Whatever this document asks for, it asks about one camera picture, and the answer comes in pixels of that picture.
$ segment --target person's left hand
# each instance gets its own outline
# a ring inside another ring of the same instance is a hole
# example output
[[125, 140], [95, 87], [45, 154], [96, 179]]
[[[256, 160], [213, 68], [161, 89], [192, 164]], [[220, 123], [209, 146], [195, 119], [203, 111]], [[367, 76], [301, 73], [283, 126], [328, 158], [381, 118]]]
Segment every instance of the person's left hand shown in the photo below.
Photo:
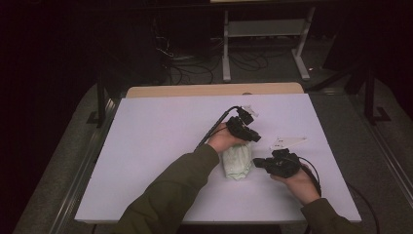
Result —
[[221, 123], [211, 134], [207, 144], [215, 149], [217, 153], [221, 153], [235, 144], [246, 144], [246, 140], [232, 136], [228, 131], [227, 125], [225, 123]]

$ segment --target black cable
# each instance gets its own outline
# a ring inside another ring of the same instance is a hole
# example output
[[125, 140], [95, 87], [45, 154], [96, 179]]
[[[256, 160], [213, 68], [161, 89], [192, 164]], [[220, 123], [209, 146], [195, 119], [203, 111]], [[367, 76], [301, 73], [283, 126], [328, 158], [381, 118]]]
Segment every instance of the black cable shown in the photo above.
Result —
[[350, 183], [346, 182], [347, 186], [349, 186], [350, 188], [352, 188], [353, 191], [355, 191], [355, 193], [360, 196], [360, 198], [364, 201], [364, 203], [367, 205], [368, 209], [370, 210], [371, 214], [373, 215], [374, 218], [374, 222], [376, 224], [376, 233], [380, 234], [380, 223], [379, 223], [379, 218], [377, 217], [376, 213], [373, 210], [373, 207], [371, 206], [371, 204], [367, 201], [367, 199], [362, 195], [361, 192], [359, 192], [354, 186], [352, 186]]

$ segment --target person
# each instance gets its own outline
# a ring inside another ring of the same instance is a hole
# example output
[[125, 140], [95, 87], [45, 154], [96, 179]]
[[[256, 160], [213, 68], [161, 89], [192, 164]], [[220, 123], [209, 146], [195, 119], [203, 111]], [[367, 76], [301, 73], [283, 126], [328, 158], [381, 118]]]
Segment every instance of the person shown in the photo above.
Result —
[[[114, 234], [170, 233], [177, 231], [186, 212], [194, 203], [207, 178], [219, 164], [218, 154], [245, 141], [232, 136], [220, 124], [206, 144], [171, 163], [125, 210], [115, 225]], [[284, 183], [304, 206], [301, 209], [318, 234], [358, 234], [362, 229], [339, 216], [325, 198], [321, 198], [312, 181], [300, 170], [289, 178], [271, 175]]]

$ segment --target hand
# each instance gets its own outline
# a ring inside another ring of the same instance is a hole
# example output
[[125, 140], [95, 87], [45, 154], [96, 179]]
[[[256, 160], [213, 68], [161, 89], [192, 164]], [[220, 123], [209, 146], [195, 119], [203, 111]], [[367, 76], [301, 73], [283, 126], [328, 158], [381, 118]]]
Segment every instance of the hand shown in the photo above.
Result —
[[320, 198], [310, 177], [302, 169], [292, 177], [283, 178], [271, 175], [271, 178], [284, 183], [292, 195], [294, 195], [302, 205], [307, 205]]
[[235, 144], [246, 144], [246, 141], [230, 134], [225, 123], [219, 124], [207, 141], [217, 153], [221, 153]]

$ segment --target jacket sleeve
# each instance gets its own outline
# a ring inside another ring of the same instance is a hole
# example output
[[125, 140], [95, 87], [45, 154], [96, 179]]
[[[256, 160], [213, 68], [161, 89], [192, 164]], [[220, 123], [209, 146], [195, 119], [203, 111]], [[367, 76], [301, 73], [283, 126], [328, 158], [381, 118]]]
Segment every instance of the jacket sleeve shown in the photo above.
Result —
[[207, 144], [182, 155], [127, 207], [113, 233], [175, 233], [218, 163]]
[[362, 234], [363, 230], [339, 216], [327, 199], [320, 198], [301, 209], [315, 234]]

